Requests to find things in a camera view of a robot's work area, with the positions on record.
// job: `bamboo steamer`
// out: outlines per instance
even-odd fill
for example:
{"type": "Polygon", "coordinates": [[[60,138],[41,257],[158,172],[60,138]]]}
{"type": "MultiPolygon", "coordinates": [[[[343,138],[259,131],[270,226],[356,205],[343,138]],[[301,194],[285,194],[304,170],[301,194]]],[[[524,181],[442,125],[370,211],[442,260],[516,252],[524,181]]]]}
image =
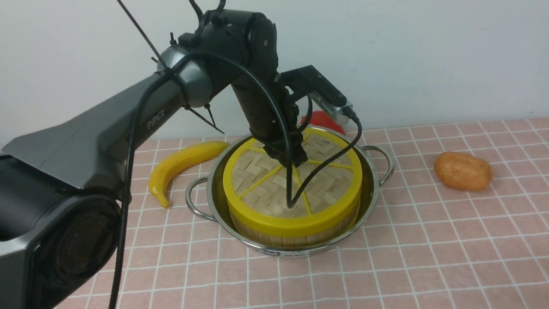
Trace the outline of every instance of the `bamboo steamer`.
{"type": "MultiPolygon", "coordinates": [[[[293,168],[292,193],[346,145],[332,133],[306,128],[303,148],[309,160],[293,168]]],[[[239,233],[266,246],[300,248],[332,240],[355,224],[362,189],[362,166],[355,151],[322,169],[288,209],[286,170],[262,147],[255,139],[243,143],[223,171],[223,189],[239,233]]]]}

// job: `black robotic arm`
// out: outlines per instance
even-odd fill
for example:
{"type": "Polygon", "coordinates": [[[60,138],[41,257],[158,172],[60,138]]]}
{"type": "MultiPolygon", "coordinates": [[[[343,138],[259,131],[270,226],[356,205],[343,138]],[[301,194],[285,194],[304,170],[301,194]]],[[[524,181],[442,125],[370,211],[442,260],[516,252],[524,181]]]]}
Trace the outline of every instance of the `black robotic arm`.
{"type": "Polygon", "coordinates": [[[200,31],[170,41],[151,76],[63,124],[8,143],[0,155],[6,307],[52,308],[105,265],[116,243],[124,243],[128,153],[133,158],[182,107],[206,107],[230,85],[269,156],[285,166],[305,162],[295,102],[309,96],[333,118],[352,105],[313,66],[279,74],[276,45],[276,27],[263,14],[208,11],[200,31]]]}

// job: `yellow banana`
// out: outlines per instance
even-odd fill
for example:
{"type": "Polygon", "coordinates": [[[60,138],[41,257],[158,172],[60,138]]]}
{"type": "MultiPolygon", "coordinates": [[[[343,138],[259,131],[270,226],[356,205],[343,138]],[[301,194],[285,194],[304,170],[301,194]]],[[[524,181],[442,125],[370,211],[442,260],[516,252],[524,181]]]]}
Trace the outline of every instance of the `yellow banana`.
{"type": "Polygon", "coordinates": [[[149,179],[149,192],[158,199],[162,207],[168,208],[166,189],[170,181],[185,169],[217,158],[229,143],[222,141],[202,142],[172,153],[162,160],[152,171],[149,179]]]}

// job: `table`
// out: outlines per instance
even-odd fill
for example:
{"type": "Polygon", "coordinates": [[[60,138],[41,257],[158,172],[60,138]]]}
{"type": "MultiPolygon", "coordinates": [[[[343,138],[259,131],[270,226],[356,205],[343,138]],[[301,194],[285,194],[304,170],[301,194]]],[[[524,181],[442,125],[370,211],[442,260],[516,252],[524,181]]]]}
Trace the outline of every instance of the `table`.
{"type": "MultiPolygon", "coordinates": [[[[250,251],[187,209],[185,188],[213,161],[174,180],[170,209],[147,194],[153,162],[208,139],[144,143],[133,172],[120,308],[549,306],[549,118],[368,129],[363,137],[390,150],[396,165],[370,218],[337,248],[289,260],[250,251]],[[442,151],[489,161],[491,186],[444,187],[433,171],[442,151]]],[[[384,158],[371,155],[384,173],[384,158]]],[[[193,198],[206,211],[205,193],[202,186],[193,198]]],[[[107,308],[113,269],[114,259],[59,309],[107,308]]]]}

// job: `white wall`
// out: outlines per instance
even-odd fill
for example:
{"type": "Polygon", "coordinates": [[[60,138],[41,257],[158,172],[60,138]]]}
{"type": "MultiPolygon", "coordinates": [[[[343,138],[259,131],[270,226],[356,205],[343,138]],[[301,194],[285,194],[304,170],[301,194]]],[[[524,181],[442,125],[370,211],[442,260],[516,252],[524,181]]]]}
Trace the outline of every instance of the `white wall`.
{"type": "MultiPolygon", "coordinates": [[[[277,23],[280,70],[315,65],[366,127],[549,115],[548,0],[227,2],[277,23]]],[[[197,25],[186,0],[125,4],[158,49],[197,25]]],[[[148,76],[152,55],[115,0],[2,0],[0,143],[148,76]]],[[[247,132],[230,89],[212,106],[228,134],[247,132]]],[[[179,111],[156,137],[206,135],[216,133],[179,111]]]]}

